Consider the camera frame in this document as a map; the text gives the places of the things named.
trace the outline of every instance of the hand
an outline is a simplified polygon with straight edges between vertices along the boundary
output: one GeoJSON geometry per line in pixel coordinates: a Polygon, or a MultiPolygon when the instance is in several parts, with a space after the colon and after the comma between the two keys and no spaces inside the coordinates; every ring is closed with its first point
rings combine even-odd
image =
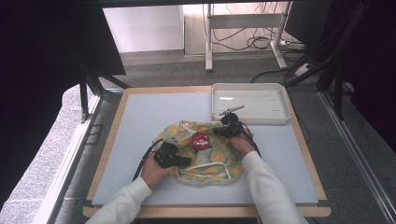
{"type": "Polygon", "coordinates": [[[152,188],[160,182],[166,175],[176,171],[177,166],[171,166],[166,169],[160,167],[154,160],[154,153],[151,152],[143,165],[142,174],[140,175],[146,184],[152,188]]]}
{"type": "Polygon", "coordinates": [[[245,157],[249,152],[254,151],[254,147],[242,133],[236,137],[230,138],[230,142],[233,144],[233,147],[241,152],[242,157],[245,157]]]}

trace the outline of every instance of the black stand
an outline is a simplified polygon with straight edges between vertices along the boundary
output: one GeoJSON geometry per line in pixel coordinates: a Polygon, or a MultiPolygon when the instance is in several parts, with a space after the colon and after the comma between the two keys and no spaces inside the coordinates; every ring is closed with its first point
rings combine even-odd
{"type": "Polygon", "coordinates": [[[347,44],[347,41],[351,37],[354,32],[356,26],[359,24],[361,20],[361,16],[364,11],[370,5],[371,0],[360,1],[356,6],[355,11],[352,14],[352,17],[344,31],[341,35],[341,38],[338,44],[335,46],[334,51],[331,56],[329,56],[324,62],[318,64],[317,66],[309,69],[304,74],[295,78],[294,80],[286,83],[287,87],[294,86],[301,81],[305,80],[308,77],[313,76],[317,72],[323,70],[323,73],[320,75],[319,80],[317,82],[318,91],[326,91],[329,89],[330,85],[335,79],[335,90],[334,90],[334,110],[337,114],[338,118],[343,120],[342,112],[341,112],[341,103],[342,103],[342,93],[343,93],[343,78],[338,69],[338,63],[341,58],[341,54],[343,53],[344,47],[347,44]]]}

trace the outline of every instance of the white metal stand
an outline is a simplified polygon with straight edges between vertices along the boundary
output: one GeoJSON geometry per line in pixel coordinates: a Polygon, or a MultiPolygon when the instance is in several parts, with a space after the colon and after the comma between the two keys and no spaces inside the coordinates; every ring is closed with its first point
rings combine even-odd
{"type": "Polygon", "coordinates": [[[280,37],[285,28],[291,2],[286,5],[282,13],[270,14],[239,14],[239,15],[212,15],[211,4],[207,5],[207,39],[206,39],[206,71],[213,70],[212,29],[237,29],[237,28],[268,28],[277,27],[276,39],[271,41],[271,48],[275,54],[280,69],[287,68],[285,60],[279,51],[280,37]]]}

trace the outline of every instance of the person's left hand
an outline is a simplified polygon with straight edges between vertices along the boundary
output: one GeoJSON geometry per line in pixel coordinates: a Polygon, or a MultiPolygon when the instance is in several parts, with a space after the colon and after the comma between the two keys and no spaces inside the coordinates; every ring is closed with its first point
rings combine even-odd
{"type": "Polygon", "coordinates": [[[160,182],[166,175],[176,171],[177,166],[171,166],[163,169],[154,160],[154,153],[151,152],[143,165],[142,174],[140,175],[146,184],[152,188],[158,182],[160,182]]]}

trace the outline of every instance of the person's right hand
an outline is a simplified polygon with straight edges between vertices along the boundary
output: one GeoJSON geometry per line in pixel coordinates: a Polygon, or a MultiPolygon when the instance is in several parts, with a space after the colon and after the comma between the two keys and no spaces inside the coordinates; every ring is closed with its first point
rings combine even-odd
{"type": "Polygon", "coordinates": [[[245,157],[249,152],[254,151],[254,147],[242,133],[236,137],[230,138],[230,142],[238,151],[241,152],[242,157],[245,157]]]}

